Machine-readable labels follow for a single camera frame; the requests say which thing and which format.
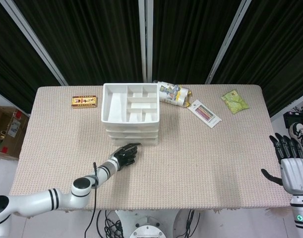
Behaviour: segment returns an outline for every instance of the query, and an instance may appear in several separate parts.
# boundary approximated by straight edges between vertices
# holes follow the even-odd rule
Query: black curtain
[[[212,83],[258,84],[270,116],[303,95],[303,0],[253,0]]]
[[[0,4],[0,94],[30,113],[38,88],[57,85],[58,81]]]
[[[69,85],[142,82],[136,0],[15,0]]]
[[[154,0],[153,79],[205,82],[240,0]]]

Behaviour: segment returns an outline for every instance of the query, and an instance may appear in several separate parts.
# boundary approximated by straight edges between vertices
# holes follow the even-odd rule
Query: green snack bag
[[[229,109],[233,114],[249,108],[247,103],[237,93],[236,90],[232,90],[231,92],[228,92],[227,94],[223,95],[221,98],[225,102],[225,104],[229,107]]]

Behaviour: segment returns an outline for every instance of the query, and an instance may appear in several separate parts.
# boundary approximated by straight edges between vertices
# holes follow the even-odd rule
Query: pencil set
[[[221,119],[209,110],[199,100],[195,100],[188,109],[200,118],[210,128],[213,128]]]

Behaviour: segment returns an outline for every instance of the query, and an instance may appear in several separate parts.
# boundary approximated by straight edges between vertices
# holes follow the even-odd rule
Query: robotic hand
[[[261,172],[270,181],[284,187],[292,194],[290,201],[295,224],[300,238],[303,238],[303,152],[294,138],[275,134],[277,139],[269,136],[273,142],[278,158],[281,178],[271,176],[265,169]]]
[[[124,166],[135,162],[137,145],[139,143],[119,148],[98,168],[94,163],[95,173],[76,179],[68,194],[63,194],[59,189],[53,188],[31,195],[0,195],[0,237],[9,236],[12,213],[17,212],[21,216],[32,217],[58,208],[80,209],[85,207],[92,188],[101,186]]]

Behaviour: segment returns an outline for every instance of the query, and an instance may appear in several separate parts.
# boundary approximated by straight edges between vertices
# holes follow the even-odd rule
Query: cardboard box
[[[29,117],[16,108],[0,107],[0,132],[6,131],[0,145],[0,158],[19,160],[28,121]]]

